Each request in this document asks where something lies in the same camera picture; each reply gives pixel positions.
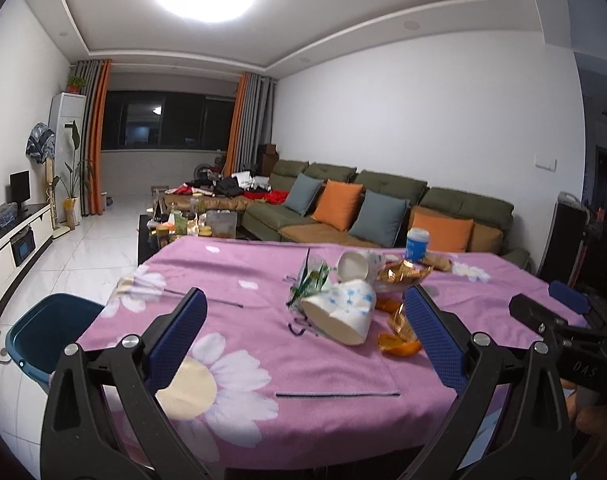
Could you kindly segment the person's right hand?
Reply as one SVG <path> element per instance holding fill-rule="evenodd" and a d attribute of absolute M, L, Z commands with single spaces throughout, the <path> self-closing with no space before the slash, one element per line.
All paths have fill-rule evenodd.
<path fill-rule="evenodd" d="M 566 408 L 571 422 L 583 434 L 598 437 L 600 441 L 607 440 L 607 406 L 591 405 L 581 408 L 578 390 L 573 390 L 566 396 Z"/>

